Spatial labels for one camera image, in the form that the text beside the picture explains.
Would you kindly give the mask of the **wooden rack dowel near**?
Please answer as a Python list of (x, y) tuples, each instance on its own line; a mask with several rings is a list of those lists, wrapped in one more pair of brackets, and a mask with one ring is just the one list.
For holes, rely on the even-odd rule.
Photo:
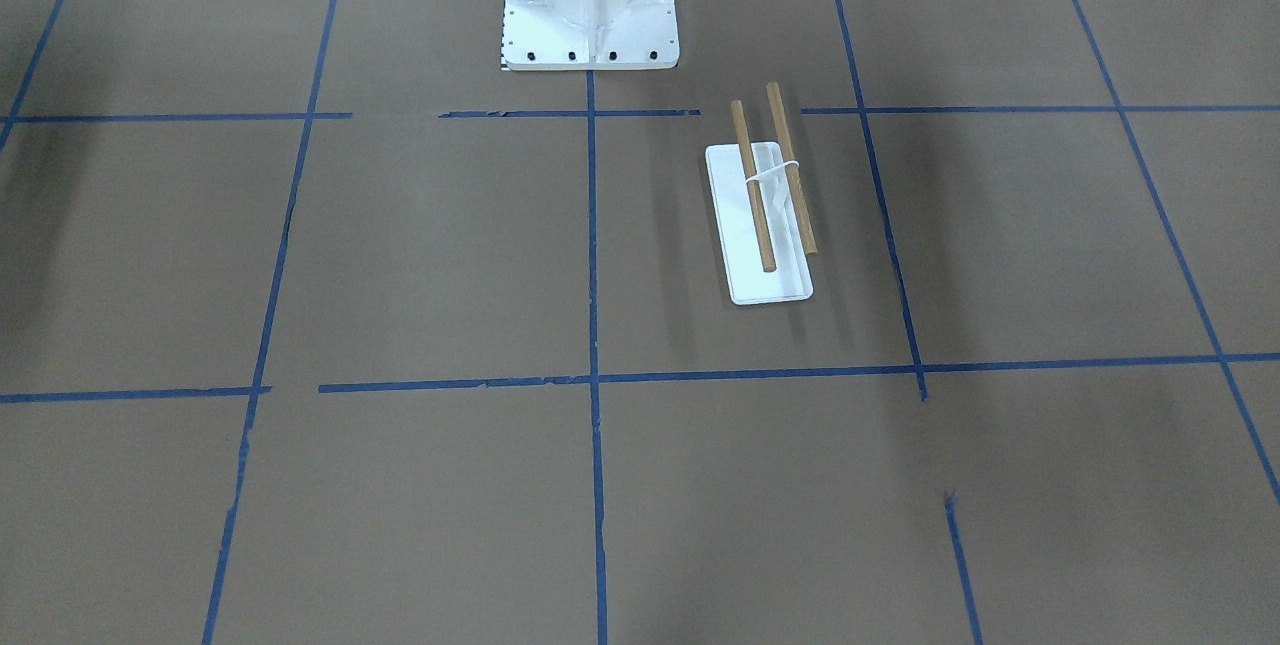
[(751, 221), (756, 235), (758, 252), (764, 273), (777, 270), (774, 248), (768, 227), (765, 203), (762, 195), (760, 180), (758, 180), (756, 159), (753, 139), (748, 131), (748, 120), (744, 104), (741, 101), (730, 102), (730, 115), (732, 118), (733, 134), (739, 147), (739, 157), (742, 166), (744, 183), (748, 189), (748, 202), (751, 212)]

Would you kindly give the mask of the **white rack base tray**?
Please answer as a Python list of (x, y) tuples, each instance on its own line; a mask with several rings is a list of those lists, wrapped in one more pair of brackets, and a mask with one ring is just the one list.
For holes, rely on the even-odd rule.
[(704, 156), (730, 299), (765, 306), (814, 293), (790, 171), (776, 142), (751, 145), (756, 174), (745, 174), (737, 145), (709, 145)]

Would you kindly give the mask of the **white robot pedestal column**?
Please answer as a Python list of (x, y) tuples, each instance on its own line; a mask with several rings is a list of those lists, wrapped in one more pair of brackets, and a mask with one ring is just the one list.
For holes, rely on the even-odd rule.
[(678, 67), (677, 0), (504, 0), (504, 70)]

